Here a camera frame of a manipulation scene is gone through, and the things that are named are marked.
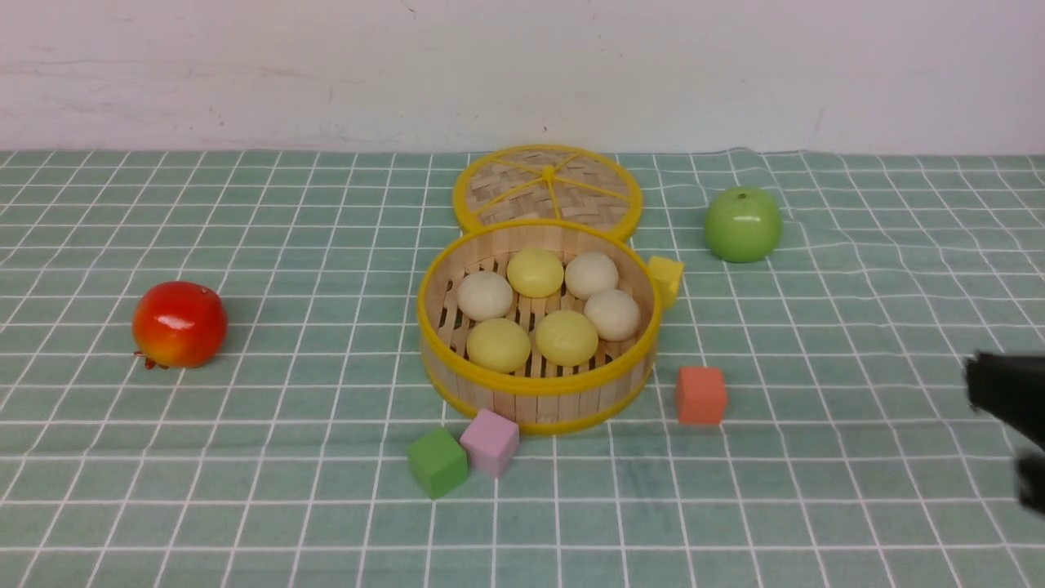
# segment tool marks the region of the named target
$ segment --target yellow cube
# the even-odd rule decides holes
[[[660,286],[664,296],[664,308],[670,309],[675,305],[678,298],[678,286],[682,282],[682,269],[686,265],[681,261],[653,255],[650,257],[647,267]]]

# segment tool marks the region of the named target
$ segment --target toy block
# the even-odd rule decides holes
[[[725,379],[717,368],[689,366],[678,370],[675,409],[683,425],[719,425],[725,414]]]
[[[670,309],[675,306],[678,298],[678,286],[682,282],[682,271],[686,265],[681,261],[652,255],[646,267],[653,275],[657,286],[664,296],[664,308]]]
[[[410,444],[407,460],[410,473],[433,500],[468,479],[468,454],[442,427]]]
[[[461,436],[461,446],[477,470],[500,478],[519,448],[519,426],[484,408]]]

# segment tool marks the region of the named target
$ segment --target woven bamboo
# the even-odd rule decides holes
[[[522,145],[483,157],[461,173],[454,199],[465,232],[549,218],[627,240],[642,210],[642,189],[626,169],[600,154],[564,145]]]
[[[457,308],[457,287],[471,272],[505,275],[508,260],[519,250],[539,246],[556,253],[563,263],[576,255],[600,251],[612,258],[620,274],[618,287],[630,293],[641,310],[634,337],[600,342],[585,366],[563,368],[532,347],[530,361],[512,375],[495,374],[467,360],[465,342],[474,322]],[[515,296],[506,319],[531,334],[547,314],[583,310],[563,286],[548,299]],[[512,220],[467,234],[447,248],[425,275],[418,296],[421,355],[433,384],[455,408],[467,416],[487,408],[516,422],[524,432],[556,433],[598,424],[626,407],[649,377],[656,355],[661,293],[645,263],[619,240],[588,227],[558,220]]]

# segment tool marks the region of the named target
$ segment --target apple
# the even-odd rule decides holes
[[[704,215],[704,240],[719,258],[749,263],[772,253],[781,241],[784,219],[767,191],[737,186],[719,193]]]

